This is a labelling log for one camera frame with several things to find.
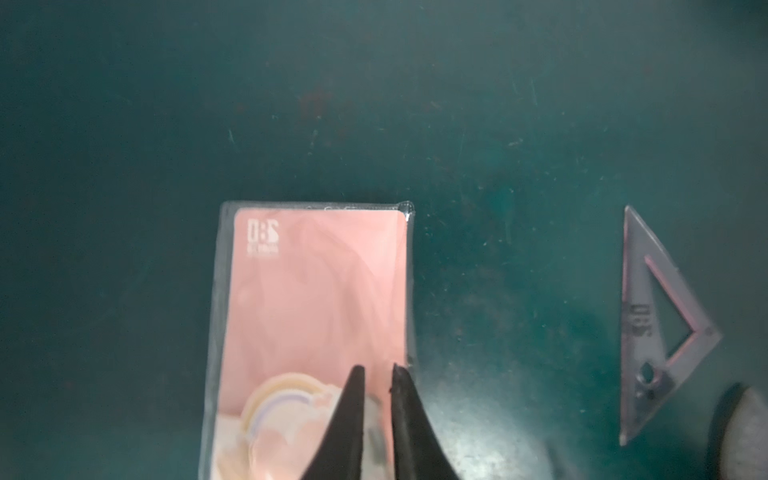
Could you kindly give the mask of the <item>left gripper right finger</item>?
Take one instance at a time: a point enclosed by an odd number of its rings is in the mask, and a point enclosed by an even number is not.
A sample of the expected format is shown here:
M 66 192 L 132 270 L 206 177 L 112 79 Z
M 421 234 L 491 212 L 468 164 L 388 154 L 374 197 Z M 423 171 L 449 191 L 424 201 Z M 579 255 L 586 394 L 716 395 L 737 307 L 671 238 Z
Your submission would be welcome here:
M 395 478 L 458 480 L 407 368 L 393 365 L 390 393 Z

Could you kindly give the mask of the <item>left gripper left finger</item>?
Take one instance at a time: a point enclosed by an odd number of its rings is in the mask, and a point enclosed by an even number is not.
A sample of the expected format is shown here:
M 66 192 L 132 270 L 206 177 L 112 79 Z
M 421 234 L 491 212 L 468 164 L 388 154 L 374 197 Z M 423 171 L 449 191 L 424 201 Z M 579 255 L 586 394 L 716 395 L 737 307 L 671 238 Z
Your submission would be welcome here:
M 365 420 L 365 369 L 350 370 L 323 439 L 302 480 L 358 480 Z

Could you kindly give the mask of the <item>clear pink triangle ruler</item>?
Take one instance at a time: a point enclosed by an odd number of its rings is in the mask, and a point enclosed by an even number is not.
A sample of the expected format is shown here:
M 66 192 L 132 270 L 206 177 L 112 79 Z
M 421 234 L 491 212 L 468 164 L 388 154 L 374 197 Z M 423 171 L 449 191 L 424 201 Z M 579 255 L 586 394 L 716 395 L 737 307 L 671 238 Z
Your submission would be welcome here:
M 688 328 L 673 352 L 662 333 L 654 283 Z M 664 245 L 630 205 L 624 208 L 620 331 L 619 445 L 625 447 L 722 339 Z

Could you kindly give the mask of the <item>clear protractor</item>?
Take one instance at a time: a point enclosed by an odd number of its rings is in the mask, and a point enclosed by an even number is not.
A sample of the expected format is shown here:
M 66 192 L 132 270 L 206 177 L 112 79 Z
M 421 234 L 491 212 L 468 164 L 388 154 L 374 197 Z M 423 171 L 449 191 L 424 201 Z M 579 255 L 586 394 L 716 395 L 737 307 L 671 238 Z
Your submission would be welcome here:
M 767 478 L 767 400 L 755 388 L 747 388 L 728 420 L 721 443 L 720 479 Z

